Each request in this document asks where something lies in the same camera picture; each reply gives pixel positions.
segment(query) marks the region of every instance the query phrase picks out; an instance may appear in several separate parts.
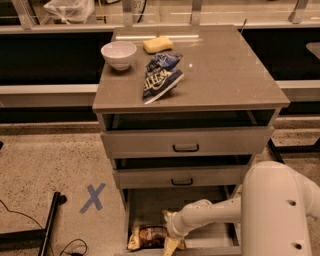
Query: speckled floor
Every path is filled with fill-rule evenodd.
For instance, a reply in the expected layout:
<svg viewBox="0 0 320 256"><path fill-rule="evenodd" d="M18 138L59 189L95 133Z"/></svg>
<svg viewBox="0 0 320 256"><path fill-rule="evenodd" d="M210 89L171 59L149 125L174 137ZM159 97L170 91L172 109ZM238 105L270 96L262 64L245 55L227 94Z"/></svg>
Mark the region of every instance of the speckled floor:
<svg viewBox="0 0 320 256"><path fill-rule="evenodd" d="M320 119L276 121L277 145L311 144L320 137ZM123 249L125 210L111 176L111 167L99 136L98 124L56 123L0 125L0 199L12 211L32 216L45 226L55 191L68 201L57 213L48 255L60 255L74 239L88 245L86 255L111 256ZM285 154L289 166L320 185L319 154ZM270 160L268 147L255 162ZM94 204L80 212L90 198L88 187L97 190L102 208ZM313 255L320 255L320 221L308 218ZM28 218L8 213L0 205L0 233L39 228ZM82 252L75 243L68 252ZM36 249L0 252L1 256L33 256Z"/></svg>

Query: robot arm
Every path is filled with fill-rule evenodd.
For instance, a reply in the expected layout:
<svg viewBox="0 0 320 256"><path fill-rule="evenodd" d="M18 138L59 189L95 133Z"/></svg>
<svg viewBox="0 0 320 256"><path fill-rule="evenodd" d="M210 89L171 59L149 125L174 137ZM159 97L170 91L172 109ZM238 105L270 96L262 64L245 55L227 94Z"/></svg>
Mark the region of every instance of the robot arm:
<svg viewBox="0 0 320 256"><path fill-rule="evenodd" d="M241 221L243 256L311 256L306 216L320 217L320 188L290 167L266 161L248 171L241 198L200 200L164 214L173 239L209 223Z"/></svg>
<svg viewBox="0 0 320 256"><path fill-rule="evenodd" d="M216 204L203 199L186 205L180 212L164 214L169 234L175 238L183 238L190 231L210 223L240 222L241 198Z"/></svg>

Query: drawer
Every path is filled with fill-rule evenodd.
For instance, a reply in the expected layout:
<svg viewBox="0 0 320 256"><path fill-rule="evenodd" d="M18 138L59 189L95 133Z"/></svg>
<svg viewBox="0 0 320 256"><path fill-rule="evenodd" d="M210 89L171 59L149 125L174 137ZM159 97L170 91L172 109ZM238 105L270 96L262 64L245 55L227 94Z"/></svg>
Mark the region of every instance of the drawer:
<svg viewBox="0 0 320 256"><path fill-rule="evenodd" d="M226 200L222 186L188 188L130 189L126 207L127 231L124 245L131 235L131 229L140 225L165 225L162 211L180 211L186 204L207 199L212 203ZM175 255L241 255L239 242L233 224L214 223L193 230L185 239L185 250L177 250ZM115 256L122 255L163 255L163 249L142 249L129 252L123 249Z"/></svg>
<svg viewBox="0 0 320 256"><path fill-rule="evenodd" d="M267 128L102 132L110 159L261 153L273 132Z"/></svg>
<svg viewBox="0 0 320 256"><path fill-rule="evenodd" d="M274 109L99 114L108 131L268 126Z"/></svg>
<svg viewBox="0 0 320 256"><path fill-rule="evenodd" d="M126 169L114 170L113 177L118 189L236 185L248 169L248 165Z"/></svg>

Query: white plastic bag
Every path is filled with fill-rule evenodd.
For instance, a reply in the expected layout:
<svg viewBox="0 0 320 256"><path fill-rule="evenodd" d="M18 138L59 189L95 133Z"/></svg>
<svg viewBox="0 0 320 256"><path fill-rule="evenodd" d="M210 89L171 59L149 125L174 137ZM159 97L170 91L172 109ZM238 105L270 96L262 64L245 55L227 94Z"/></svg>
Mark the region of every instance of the white plastic bag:
<svg viewBox="0 0 320 256"><path fill-rule="evenodd" d="M62 23L86 23L94 11L94 0L51 0L44 5L47 12L61 18Z"/></svg>

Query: white bowl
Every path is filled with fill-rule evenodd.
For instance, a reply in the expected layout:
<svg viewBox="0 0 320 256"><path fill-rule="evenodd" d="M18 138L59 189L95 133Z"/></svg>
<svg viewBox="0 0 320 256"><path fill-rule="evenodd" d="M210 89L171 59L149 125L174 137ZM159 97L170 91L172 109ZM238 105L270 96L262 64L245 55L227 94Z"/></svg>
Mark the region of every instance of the white bowl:
<svg viewBox="0 0 320 256"><path fill-rule="evenodd" d="M137 47L130 42L115 41L104 45L101 54L105 61L116 70L125 70L132 65Z"/></svg>

